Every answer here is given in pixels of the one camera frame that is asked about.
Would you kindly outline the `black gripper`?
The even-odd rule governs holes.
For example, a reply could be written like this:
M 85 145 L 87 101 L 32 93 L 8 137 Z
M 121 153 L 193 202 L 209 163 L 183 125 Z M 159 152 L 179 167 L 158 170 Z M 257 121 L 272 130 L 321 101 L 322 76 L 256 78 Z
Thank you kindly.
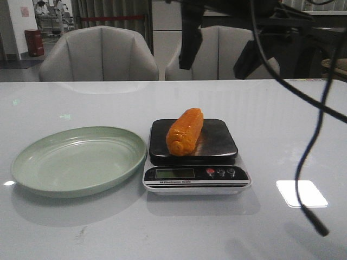
M 265 78 L 268 70 L 264 64 L 280 74 L 276 57 L 290 43 L 288 27 L 307 29 L 314 19 L 307 13 L 282 4 L 280 1 L 178 1 L 182 18 L 182 43 L 179 68 L 190 70 L 202 43 L 200 26 L 204 13 L 218 12 L 248 23 L 254 18 L 261 29 L 253 30 L 249 40 L 234 65 L 237 79 Z

